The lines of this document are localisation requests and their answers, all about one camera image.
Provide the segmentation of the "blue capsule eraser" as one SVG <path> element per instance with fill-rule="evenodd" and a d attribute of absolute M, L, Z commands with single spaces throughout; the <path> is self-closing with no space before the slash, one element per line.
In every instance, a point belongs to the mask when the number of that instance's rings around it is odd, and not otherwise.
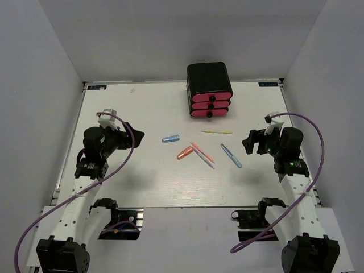
<path fill-rule="evenodd" d="M 180 140 L 180 136 L 178 134 L 176 134 L 176 135 L 171 135 L 171 136 L 162 138 L 162 143 L 177 142 L 179 140 Z"/>

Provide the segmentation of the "orange capsule eraser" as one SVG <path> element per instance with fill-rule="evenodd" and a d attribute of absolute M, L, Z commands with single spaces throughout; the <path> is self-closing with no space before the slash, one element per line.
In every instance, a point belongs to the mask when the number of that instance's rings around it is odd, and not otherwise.
<path fill-rule="evenodd" d="M 192 152 L 193 152 L 193 147 L 188 146 L 187 148 L 182 150 L 182 152 L 180 152 L 176 158 L 177 158 L 177 160 L 181 160 L 181 159 L 185 158 L 186 156 L 188 156 L 189 154 L 191 154 Z"/>

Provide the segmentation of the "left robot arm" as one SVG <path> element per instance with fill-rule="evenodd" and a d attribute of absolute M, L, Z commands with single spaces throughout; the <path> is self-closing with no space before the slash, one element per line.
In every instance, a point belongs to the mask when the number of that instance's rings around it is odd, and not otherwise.
<path fill-rule="evenodd" d="M 95 196 L 109 167 L 108 157 L 116 150 L 137 148 L 144 137 L 144 132 L 128 123 L 124 128 L 121 131 L 113 122 L 101 122 L 84 131 L 72 189 L 75 199 L 66 204 L 49 238 L 41 239 L 36 247 L 43 272 L 87 272 L 88 248 L 106 226 L 119 223 L 117 202 Z"/>

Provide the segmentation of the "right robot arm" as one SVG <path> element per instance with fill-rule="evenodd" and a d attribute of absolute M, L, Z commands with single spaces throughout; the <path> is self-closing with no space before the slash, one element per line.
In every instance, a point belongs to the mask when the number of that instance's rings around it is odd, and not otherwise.
<path fill-rule="evenodd" d="M 242 141 L 247 154 L 270 154 L 288 204 L 265 199 L 257 221 L 274 231 L 283 246 L 284 272 L 332 272 L 340 254 L 336 240 L 329 239 L 316 213 L 308 167 L 300 158 L 303 133 L 293 127 L 251 130 Z"/>

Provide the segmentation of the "light blue pen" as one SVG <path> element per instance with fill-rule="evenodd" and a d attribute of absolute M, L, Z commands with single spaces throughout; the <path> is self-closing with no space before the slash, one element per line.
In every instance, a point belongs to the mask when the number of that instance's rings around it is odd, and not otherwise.
<path fill-rule="evenodd" d="M 233 163 L 238 168 L 242 168 L 242 163 L 232 154 L 232 152 L 224 144 L 221 143 L 220 146 L 224 150 L 224 152 L 227 154 L 227 156 L 233 161 Z"/>

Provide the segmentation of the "yellow pen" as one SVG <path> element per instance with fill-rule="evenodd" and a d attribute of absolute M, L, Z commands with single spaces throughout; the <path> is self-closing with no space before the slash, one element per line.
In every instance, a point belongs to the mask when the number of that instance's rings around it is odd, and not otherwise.
<path fill-rule="evenodd" d="M 212 133 L 212 134 L 232 134 L 232 131 L 225 130 L 201 130 L 202 133 Z"/>

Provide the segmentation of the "blue clear pen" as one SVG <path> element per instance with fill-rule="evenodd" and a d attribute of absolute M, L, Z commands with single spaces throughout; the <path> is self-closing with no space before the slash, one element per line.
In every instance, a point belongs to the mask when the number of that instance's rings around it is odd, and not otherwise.
<path fill-rule="evenodd" d="M 194 152 L 212 169 L 214 169 L 214 165 L 210 162 L 195 146 L 191 143 Z"/>

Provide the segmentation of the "red clear pen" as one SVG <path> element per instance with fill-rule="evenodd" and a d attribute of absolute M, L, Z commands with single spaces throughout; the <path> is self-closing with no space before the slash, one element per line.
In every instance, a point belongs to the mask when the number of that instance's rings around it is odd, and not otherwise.
<path fill-rule="evenodd" d="M 206 152 L 204 152 L 197 144 L 191 142 L 191 145 L 198 151 L 200 152 L 202 155 L 204 155 L 210 162 L 212 162 L 213 164 L 215 163 L 215 161 L 213 160 L 213 158 L 211 156 L 209 156 Z"/>

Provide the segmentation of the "right corner label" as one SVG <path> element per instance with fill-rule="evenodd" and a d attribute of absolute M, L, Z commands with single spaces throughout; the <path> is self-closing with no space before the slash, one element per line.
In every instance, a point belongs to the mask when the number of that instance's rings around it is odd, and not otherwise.
<path fill-rule="evenodd" d="M 258 85 L 260 87 L 279 87 L 277 82 L 259 82 Z"/>

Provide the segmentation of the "corner label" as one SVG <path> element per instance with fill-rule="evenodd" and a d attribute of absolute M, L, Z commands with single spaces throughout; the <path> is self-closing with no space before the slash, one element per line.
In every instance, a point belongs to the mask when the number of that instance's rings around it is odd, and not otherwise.
<path fill-rule="evenodd" d="M 279 87 L 277 82 L 259 82 L 258 85 L 260 87 Z"/>
<path fill-rule="evenodd" d="M 107 85 L 88 85 L 87 90 L 105 90 Z"/>

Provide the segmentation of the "black drawer cabinet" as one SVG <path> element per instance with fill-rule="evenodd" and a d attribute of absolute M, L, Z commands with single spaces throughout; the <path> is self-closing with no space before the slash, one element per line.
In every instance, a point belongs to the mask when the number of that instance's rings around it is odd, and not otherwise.
<path fill-rule="evenodd" d="M 187 97 L 189 113 L 192 96 L 197 93 L 232 92 L 228 70 L 223 62 L 194 63 L 187 66 Z"/>

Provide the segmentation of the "left corner label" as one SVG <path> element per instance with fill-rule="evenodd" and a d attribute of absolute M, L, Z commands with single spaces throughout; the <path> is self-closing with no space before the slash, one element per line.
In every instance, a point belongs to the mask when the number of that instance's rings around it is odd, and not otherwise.
<path fill-rule="evenodd" d="M 107 85 L 88 85 L 87 90 L 105 90 Z"/>

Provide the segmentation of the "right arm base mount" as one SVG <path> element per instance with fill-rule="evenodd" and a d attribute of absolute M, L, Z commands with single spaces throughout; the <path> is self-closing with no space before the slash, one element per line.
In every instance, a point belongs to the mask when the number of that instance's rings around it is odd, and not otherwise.
<path fill-rule="evenodd" d="M 256 208 L 238 209 L 231 213 L 231 219 L 238 223 L 239 242 L 254 238 L 269 226 L 265 214 L 267 208 L 272 206 L 286 208 L 279 198 L 262 198 Z"/>

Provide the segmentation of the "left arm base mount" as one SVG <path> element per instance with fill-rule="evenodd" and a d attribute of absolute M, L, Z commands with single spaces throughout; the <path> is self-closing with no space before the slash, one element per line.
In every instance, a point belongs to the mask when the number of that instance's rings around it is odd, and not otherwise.
<path fill-rule="evenodd" d="M 98 239 L 114 241 L 135 241 L 142 230 L 143 208 L 120 208 L 117 202 L 110 198 L 95 201 L 90 207 L 90 212 L 96 208 L 106 209 L 110 221 L 101 230 Z"/>

